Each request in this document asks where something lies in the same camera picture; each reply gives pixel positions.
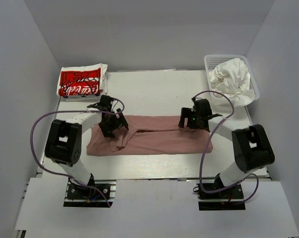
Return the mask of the pink printed t shirt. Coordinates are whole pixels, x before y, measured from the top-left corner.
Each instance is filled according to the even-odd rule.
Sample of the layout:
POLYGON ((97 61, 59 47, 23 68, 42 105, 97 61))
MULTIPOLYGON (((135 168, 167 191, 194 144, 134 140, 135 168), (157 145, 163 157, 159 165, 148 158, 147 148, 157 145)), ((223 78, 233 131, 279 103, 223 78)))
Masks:
POLYGON ((106 138, 101 128, 92 128, 89 156, 198 154, 204 151, 209 132, 181 128, 178 116, 126 116, 128 128, 116 129, 106 138))

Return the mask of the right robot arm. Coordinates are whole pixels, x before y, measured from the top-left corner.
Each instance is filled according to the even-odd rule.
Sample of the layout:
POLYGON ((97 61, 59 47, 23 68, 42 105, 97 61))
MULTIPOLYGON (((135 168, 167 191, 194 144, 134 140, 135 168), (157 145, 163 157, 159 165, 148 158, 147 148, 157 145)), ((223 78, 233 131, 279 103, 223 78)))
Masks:
POLYGON ((202 129, 209 132, 199 166, 199 183, 203 192, 216 193, 225 198, 232 193, 233 187, 249 176, 256 176, 253 172, 275 162, 275 155, 260 124, 250 125, 247 128, 238 128, 230 124, 228 116, 214 114, 207 99, 192 98, 192 108, 182 108, 180 128, 202 129), (233 143, 234 162, 215 177, 214 189, 205 190, 202 185, 202 167, 209 144, 214 134, 230 140, 233 143))

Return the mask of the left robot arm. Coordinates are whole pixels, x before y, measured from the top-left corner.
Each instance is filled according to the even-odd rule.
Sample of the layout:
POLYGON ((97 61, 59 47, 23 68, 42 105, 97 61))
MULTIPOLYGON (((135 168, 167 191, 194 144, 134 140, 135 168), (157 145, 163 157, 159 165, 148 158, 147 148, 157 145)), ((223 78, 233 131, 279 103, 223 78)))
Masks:
POLYGON ((122 113, 123 109, 114 109, 119 99, 102 95, 99 102, 88 105, 84 111, 67 111, 76 113, 70 119, 55 119, 51 123, 45 146, 45 156, 58 164, 66 172, 66 176, 79 185, 79 192, 85 198, 95 194, 94 177, 87 171, 80 160, 82 135, 94 126, 98 126, 104 138, 114 138, 114 131, 125 127, 128 123, 122 113))

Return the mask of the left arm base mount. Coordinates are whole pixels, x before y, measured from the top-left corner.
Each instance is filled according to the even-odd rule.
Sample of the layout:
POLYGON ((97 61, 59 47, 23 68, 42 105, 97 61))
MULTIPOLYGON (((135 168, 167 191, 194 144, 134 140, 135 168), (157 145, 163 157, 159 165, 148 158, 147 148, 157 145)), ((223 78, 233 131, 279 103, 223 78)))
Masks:
POLYGON ((77 208, 109 208, 115 198, 116 182, 106 180, 95 180, 89 182, 94 185, 98 191, 86 188, 74 180, 69 179, 64 198, 64 207, 77 208))

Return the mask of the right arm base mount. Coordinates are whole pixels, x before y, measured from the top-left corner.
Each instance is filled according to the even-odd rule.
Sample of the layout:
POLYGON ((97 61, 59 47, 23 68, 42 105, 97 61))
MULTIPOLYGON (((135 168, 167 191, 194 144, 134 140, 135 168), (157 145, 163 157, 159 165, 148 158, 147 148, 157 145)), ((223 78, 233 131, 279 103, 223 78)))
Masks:
POLYGON ((198 196, 200 211, 239 211, 245 210, 244 194, 241 185, 229 188, 218 193, 205 193, 200 184, 193 188, 193 193, 198 196))

